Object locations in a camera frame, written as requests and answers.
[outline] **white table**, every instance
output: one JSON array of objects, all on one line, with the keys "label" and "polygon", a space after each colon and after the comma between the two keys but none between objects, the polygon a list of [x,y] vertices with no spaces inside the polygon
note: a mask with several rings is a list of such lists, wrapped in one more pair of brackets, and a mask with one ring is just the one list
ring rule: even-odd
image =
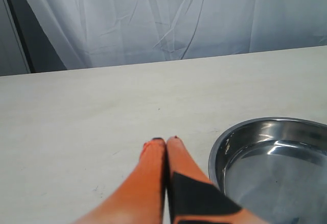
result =
[{"label": "white table", "polygon": [[1,77],[0,223],[73,221],[152,137],[179,135],[207,173],[213,143],[236,123],[327,123],[326,85],[327,46]]}]

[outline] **metal bowl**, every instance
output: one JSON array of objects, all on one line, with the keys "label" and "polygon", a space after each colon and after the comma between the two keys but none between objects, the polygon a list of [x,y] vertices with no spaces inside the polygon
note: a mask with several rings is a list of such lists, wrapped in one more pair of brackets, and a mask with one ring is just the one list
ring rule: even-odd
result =
[{"label": "metal bowl", "polygon": [[218,188],[277,224],[327,223],[327,126],[259,118],[225,131],[209,157]]}]

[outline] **curtain fold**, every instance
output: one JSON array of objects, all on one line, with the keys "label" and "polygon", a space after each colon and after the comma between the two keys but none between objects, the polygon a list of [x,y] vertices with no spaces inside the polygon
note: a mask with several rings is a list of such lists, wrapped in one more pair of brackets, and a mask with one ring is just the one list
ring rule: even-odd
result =
[{"label": "curtain fold", "polygon": [[327,44],[327,0],[27,0],[68,69]]}]

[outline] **bowl rim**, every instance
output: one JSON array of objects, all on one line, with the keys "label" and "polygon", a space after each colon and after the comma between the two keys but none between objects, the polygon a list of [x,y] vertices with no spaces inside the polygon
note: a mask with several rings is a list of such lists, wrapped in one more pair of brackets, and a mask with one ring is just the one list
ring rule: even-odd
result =
[{"label": "bowl rim", "polygon": [[216,175],[216,156],[217,152],[219,149],[220,144],[225,140],[227,136],[229,136],[233,131],[236,129],[248,125],[250,123],[254,122],[260,122],[260,121],[293,121],[293,122],[302,122],[314,126],[320,126],[320,127],[325,127],[327,128],[327,125],[314,122],[311,120],[306,120],[306,119],[300,119],[300,118],[291,118],[291,117],[261,117],[261,118],[254,118],[250,120],[246,120],[243,122],[240,122],[230,128],[228,128],[226,131],[224,131],[218,139],[215,141],[213,147],[211,148],[210,154],[209,154],[209,159],[208,159],[208,174],[209,174],[209,179],[213,182],[213,184],[219,188],[218,181],[217,181],[217,175]]}]

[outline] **white curtain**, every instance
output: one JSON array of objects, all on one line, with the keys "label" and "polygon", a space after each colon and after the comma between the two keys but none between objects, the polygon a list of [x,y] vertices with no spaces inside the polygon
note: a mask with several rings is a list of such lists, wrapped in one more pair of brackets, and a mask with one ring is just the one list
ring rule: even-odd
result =
[{"label": "white curtain", "polygon": [[27,0],[68,69],[327,44],[327,0]]}]

